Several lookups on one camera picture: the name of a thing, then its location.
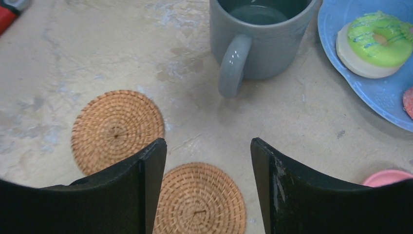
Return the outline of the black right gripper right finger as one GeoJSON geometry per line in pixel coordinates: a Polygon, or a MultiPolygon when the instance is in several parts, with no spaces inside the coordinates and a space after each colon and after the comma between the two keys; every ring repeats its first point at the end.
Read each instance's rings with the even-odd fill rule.
{"type": "Polygon", "coordinates": [[[413,181],[368,187],[318,172],[260,138],[250,144],[267,234],[410,234],[413,181]]]}

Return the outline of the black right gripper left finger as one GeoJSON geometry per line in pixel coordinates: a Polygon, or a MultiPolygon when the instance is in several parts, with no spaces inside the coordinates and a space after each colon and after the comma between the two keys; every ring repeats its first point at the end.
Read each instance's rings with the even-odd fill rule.
{"type": "Polygon", "coordinates": [[[138,153],[69,185],[0,182],[3,234],[150,234],[167,156],[158,138],[138,153]]]}

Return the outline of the woven rattan coaster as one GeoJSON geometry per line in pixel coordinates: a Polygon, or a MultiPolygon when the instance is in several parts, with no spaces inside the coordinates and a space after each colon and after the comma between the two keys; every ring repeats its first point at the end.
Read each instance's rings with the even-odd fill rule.
{"type": "Polygon", "coordinates": [[[115,90],[82,109],[72,128],[71,148],[78,168],[89,176],[164,136],[162,114],[151,99],[140,92],[115,90]]]}
{"type": "Polygon", "coordinates": [[[162,180],[155,234],[244,234],[242,193],[218,167],[192,162],[167,172],[162,180]]]}

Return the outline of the pink rectangular tray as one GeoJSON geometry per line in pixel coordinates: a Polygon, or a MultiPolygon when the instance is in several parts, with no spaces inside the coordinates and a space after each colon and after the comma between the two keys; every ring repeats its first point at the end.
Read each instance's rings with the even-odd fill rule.
{"type": "Polygon", "coordinates": [[[376,172],[367,177],[362,185],[368,187],[381,187],[393,183],[397,183],[406,179],[412,179],[413,175],[401,170],[383,170],[376,172]]]}

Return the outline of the pink cupcake with cream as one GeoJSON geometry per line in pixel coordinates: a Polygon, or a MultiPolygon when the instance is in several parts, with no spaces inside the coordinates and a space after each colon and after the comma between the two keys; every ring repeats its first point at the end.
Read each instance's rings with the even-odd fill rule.
{"type": "Polygon", "coordinates": [[[403,109],[413,119],[413,87],[406,90],[402,96],[403,109]]]}

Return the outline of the grey-green ceramic mug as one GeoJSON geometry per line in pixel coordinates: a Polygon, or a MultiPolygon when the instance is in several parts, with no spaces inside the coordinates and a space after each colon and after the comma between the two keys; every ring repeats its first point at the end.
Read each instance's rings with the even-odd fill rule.
{"type": "Polygon", "coordinates": [[[316,0],[212,0],[210,48],[220,66],[218,90],[233,98],[244,79],[282,73],[293,61],[316,0]]]}

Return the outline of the green frosted donut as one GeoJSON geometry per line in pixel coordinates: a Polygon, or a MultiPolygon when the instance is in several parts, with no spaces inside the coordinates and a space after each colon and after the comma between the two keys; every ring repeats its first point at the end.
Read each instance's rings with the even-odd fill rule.
{"type": "Polygon", "coordinates": [[[381,11],[364,14],[338,32],[336,52],[361,77],[388,77],[413,53],[413,25],[381,11]]]}

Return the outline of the blue three-tier cake stand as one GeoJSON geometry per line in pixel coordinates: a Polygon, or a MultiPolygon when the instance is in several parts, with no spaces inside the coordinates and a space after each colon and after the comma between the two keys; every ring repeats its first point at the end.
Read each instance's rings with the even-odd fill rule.
{"type": "Polygon", "coordinates": [[[318,13],[320,41],[329,61],[354,92],[381,117],[411,132],[413,120],[403,108],[402,96],[413,85],[413,59],[409,58],[394,75],[369,79],[348,70],[336,53],[338,31],[365,13],[378,10],[402,21],[413,21],[411,0],[324,0],[318,13]]]}

